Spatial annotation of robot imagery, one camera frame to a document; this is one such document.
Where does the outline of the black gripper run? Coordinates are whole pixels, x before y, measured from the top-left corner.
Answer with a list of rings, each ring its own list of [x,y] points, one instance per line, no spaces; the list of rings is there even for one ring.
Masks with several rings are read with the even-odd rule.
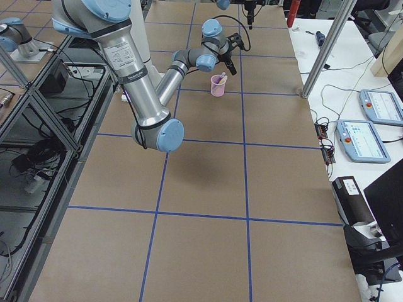
[[[254,10],[256,9],[256,1],[255,0],[245,0],[244,1],[244,9],[247,11],[247,25],[251,30],[253,28],[254,22]]]
[[[225,66],[230,71],[230,73],[232,75],[235,75],[235,74],[237,74],[237,70],[236,70],[234,63],[232,62],[231,57],[232,57],[232,52],[230,50],[228,50],[223,54],[219,54],[219,62],[224,63]]]

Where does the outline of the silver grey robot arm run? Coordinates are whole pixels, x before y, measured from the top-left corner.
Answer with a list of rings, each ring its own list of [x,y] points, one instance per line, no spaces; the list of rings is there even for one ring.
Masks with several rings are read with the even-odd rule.
[[[218,20],[207,20],[202,25],[200,47],[178,50],[154,85],[130,32],[131,8],[131,1],[53,1],[52,22],[58,32],[98,43],[132,103],[133,139],[143,148],[172,152],[182,144],[184,126],[172,118],[166,104],[190,67],[210,72],[219,61],[231,63],[230,37],[224,35]]]
[[[269,0],[213,0],[213,3],[221,10],[226,10],[230,4],[240,5],[241,8],[246,11],[244,16],[247,19],[248,28],[251,30],[253,28],[254,18],[260,12],[261,9],[256,13],[255,9],[257,6],[264,7],[269,5]]]

